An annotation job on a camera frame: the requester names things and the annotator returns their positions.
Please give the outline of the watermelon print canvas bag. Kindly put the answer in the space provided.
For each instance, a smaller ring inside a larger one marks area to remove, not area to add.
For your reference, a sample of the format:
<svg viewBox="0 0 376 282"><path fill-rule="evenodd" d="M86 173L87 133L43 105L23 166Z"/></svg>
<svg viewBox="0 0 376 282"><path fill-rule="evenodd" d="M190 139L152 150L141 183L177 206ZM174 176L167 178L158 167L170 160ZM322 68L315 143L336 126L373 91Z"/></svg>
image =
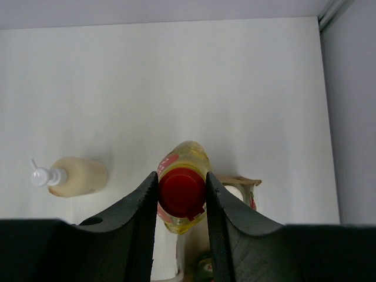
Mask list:
<svg viewBox="0 0 376 282"><path fill-rule="evenodd" d="M246 205L256 210L254 188L261 180L248 179L242 176L216 175L222 185L232 184L240 189ZM198 260L202 255L210 254L209 231L207 219L204 218L184 234L184 277L183 281L195 281Z"/></svg>

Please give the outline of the cream pump lotion bottle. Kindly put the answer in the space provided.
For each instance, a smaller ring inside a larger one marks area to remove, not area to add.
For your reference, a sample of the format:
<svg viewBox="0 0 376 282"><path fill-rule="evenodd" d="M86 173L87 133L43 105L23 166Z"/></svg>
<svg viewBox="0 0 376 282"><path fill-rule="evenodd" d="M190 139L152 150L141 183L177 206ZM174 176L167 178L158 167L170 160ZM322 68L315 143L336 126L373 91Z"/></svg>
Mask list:
<svg viewBox="0 0 376 282"><path fill-rule="evenodd" d="M46 186L58 197L76 197L102 190L109 178L105 165L97 160L79 157L63 157L50 168L36 164L32 159L31 183L37 187Z"/></svg>

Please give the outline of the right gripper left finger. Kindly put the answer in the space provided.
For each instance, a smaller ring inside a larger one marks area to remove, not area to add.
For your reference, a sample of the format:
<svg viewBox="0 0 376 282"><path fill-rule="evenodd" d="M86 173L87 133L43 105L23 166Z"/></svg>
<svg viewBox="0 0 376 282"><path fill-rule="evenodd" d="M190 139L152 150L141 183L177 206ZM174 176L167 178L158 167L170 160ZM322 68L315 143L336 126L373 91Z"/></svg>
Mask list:
<svg viewBox="0 0 376 282"><path fill-rule="evenodd" d="M2 281L149 281L158 177L79 225L1 221Z"/></svg>

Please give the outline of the green bottle red label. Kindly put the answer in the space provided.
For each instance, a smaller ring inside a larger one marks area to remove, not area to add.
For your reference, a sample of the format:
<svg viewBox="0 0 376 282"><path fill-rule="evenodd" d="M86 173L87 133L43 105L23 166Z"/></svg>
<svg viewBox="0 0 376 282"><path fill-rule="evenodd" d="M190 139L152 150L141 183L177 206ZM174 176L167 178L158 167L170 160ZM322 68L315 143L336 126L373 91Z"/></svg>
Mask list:
<svg viewBox="0 0 376 282"><path fill-rule="evenodd" d="M200 257L197 263L195 281L198 282L212 282L214 281L213 266L210 254L205 254Z"/></svg>

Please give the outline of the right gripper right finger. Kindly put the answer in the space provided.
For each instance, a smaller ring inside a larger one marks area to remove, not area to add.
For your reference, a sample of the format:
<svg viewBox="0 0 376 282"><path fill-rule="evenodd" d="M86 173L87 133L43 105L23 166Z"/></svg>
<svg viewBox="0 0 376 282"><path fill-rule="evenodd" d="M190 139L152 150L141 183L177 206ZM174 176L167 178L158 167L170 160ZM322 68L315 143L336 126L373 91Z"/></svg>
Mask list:
<svg viewBox="0 0 376 282"><path fill-rule="evenodd" d="M280 224L206 176L215 281L374 281L375 227Z"/></svg>

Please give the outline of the yellow bottle red cap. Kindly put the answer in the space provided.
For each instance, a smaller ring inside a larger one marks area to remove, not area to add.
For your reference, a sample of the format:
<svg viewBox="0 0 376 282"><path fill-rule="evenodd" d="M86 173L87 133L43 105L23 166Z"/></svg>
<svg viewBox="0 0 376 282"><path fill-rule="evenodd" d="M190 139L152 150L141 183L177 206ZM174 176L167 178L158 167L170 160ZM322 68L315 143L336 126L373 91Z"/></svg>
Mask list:
<svg viewBox="0 0 376 282"><path fill-rule="evenodd" d="M157 215L174 234L184 234L206 216L206 174L212 169L202 145L185 141L157 167Z"/></svg>

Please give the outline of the pale green white-capped bottle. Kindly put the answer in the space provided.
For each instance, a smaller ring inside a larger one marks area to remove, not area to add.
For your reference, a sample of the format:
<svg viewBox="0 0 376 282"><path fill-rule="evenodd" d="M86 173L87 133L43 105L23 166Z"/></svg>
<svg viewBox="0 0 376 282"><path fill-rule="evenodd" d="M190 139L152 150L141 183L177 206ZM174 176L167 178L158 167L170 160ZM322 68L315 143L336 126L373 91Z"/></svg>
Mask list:
<svg viewBox="0 0 376 282"><path fill-rule="evenodd" d="M233 196L238 198L240 201L242 202L244 201L243 194L238 187L232 184L225 184L224 187L226 188L228 192L230 192Z"/></svg>

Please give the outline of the right aluminium corner post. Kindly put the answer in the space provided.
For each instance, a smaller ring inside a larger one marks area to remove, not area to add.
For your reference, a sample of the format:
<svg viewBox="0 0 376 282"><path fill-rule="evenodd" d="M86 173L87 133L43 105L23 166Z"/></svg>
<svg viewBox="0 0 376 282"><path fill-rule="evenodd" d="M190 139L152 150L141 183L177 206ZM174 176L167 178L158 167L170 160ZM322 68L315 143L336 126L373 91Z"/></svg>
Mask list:
<svg viewBox="0 0 376 282"><path fill-rule="evenodd" d="M324 33L354 3L354 0L330 0L318 15L320 33Z"/></svg>

